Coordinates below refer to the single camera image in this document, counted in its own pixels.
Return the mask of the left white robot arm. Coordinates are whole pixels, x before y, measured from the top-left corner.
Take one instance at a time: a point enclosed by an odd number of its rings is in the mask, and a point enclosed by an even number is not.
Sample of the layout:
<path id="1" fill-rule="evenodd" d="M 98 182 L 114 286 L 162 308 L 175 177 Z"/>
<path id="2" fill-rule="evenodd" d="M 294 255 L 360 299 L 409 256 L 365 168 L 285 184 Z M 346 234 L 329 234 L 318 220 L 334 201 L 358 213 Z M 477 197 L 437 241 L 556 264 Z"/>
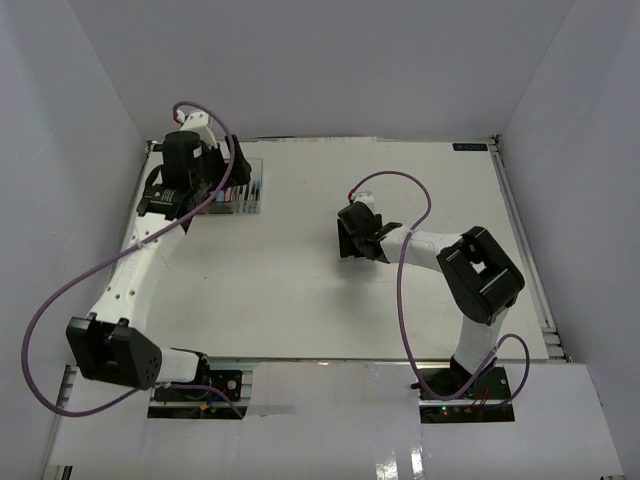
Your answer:
<path id="1" fill-rule="evenodd" d="M 85 318 L 72 318 L 66 338 L 82 376 L 138 390 L 176 383 L 188 398 L 211 387 L 202 353 L 161 348 L 145 334 L 155 291 L 190 224 L 173 221 L 208 198 L 251 179 L 236 136 L 225 142 L 234 159 L 194 131 L 174 131 L 160 144 L 162 162 L 149 173 L 136 207 L 129 240 L 132 253 L 118 261 L 105 292 Z"/>

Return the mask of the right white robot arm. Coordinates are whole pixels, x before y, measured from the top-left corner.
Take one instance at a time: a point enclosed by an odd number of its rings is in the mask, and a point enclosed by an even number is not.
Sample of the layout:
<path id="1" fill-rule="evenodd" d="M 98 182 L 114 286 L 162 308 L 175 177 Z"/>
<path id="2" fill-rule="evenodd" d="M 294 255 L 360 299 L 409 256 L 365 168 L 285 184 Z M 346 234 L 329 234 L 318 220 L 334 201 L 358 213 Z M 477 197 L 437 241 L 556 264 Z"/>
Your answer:
<path id="1" fill-rule="evenodd" d="M 382 216 L 362 201 L 353 201 L 338 212 L 337 227 L 342 258 L 366 258 L 397 266 L 398 323 L 416 375 L 415 386 L 440 401 L 472 399 L 484 391 L 496 354 L 510 337 L 500 334 L 502 323 L 525 286 L 520 270 L 490 232 L 476 226 L 462 234 L 440 234 L 398 222 L 385 224 Z M 449 361 L 454 390 L 449 394 L 433 390 L 412 353 L 402 295 L 405 265 L 442 274 L 462 313 L 458 345 Z"/>

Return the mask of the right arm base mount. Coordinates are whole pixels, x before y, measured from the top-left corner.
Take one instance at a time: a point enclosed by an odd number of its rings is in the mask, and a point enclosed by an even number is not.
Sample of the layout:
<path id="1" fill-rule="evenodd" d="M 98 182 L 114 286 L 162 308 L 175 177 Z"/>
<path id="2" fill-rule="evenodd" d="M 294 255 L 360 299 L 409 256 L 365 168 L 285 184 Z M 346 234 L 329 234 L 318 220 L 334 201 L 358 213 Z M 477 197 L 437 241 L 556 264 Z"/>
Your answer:
<path id="1" fill-rule="evenodd" d="M 448 368 L 421 371 L 431 395 L 415 381 L 411 385 L 419 395 L 419 414 L 423 425 L 511 423 L 515 421 L 513 406 L 506 401 L 511 388 L 503 367 L 494 367 L 459 397 L 453 398 L 464 384 Z"/>

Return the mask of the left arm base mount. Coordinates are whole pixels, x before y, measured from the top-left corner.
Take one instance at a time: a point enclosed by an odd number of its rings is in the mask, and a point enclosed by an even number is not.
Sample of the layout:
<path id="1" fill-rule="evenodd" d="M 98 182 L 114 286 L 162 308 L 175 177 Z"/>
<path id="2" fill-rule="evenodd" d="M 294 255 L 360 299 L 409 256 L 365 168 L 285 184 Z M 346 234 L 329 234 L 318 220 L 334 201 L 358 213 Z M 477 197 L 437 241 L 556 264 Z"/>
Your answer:
<path id="1" fill-rule="evenodd" d="M 248 397 L 242 393 L 241 370 L 210 370 L 195 385 L 207 389 L 156 388 L 147 417 L 169 420 L 241 420 Z"/>

